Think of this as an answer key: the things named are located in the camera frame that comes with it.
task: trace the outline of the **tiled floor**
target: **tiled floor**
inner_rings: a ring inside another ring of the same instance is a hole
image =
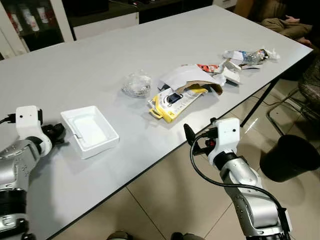
[[[272,104],[296,87],[281,80],[266,98]],[[260,97],[263,90],[256,94]],[[243,119],[256,98],[251,97],[226,117]],[[279,134],[265,117],[262,104],[241,129],[238,155],[262,176],[266,189],[288,208],[295,240],[320,239],[320,171],[307,172],[284,183],[273,182],[259,169],[261,154],[268,152]],[[320,151],[320,137],[299,113],[286,106],[272,116],[286,133],[309,140]],[[220,180],[218,170],[204,156],[196,158],[202,171]],[[126,188],[83,217],[55,240],[104,240],[115,230],[125,230],[137,240],[170,240],[172,232],[195,233],[206,240],[243,240],[231,199],[223,188],[205,182],[193,170],[189,146],[183,145]]]

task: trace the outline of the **robotic arm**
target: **robotic arm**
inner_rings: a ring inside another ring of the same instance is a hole
[[[3,122],[16,123],[19,140],[0,152],[0,239],[33,240],[26,214],[29,175],[54,144],[62,143],[61,124],[43,123],[36,106],[16,109]]]
[[[184,125],[190,158],[196,172],[206,181],[224,187],[232,199],[243,234],[247,240],[290,240],[287,211],[276,198],[263,189],[258,173],[243,157],[236,155],[240,140],[240,122],[237,118],[211,120],[212,128],[196,137]],[[200,138],[208,138],[200,148]],[[223,181],[216,182],[205,176],[196,166],[194,155],[206,154],[209,163],[220,171]]]

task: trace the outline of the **white styrofoam tray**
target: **white styrofoam tray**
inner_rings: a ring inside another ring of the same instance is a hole
[[[119,135],[96,106],[60,113],[68,141],[82,159],[92,157],[119,142]]]

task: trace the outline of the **clear plastic bag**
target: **clear plastic bag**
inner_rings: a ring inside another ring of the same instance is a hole
[[[130,97],[147,97],[151,90],[151,77],[143,70],[126,77],[122,90]]]

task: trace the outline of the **white table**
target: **white table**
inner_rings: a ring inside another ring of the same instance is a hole
[[[181,64],[218,64],[224,50],[275,48],[279,63],[241,74],[239,87],[209,93],[173,123],[149,113],[148,99],[121,92],[122,78],[144,69],[154,79]],[[36,105],[44,123],[60,112],[96,105],[120,135],[117,147],[80,159],[66,145],[54,148],[33,170],[27,198],[30,230],[49,238],[125,186],[186,141],[183,124],[196,132],[265,86],[311,51],[217,6],[63,43],[0,62],[0,112]],[[0,147],[17,137],[14,124],[0,126]]]

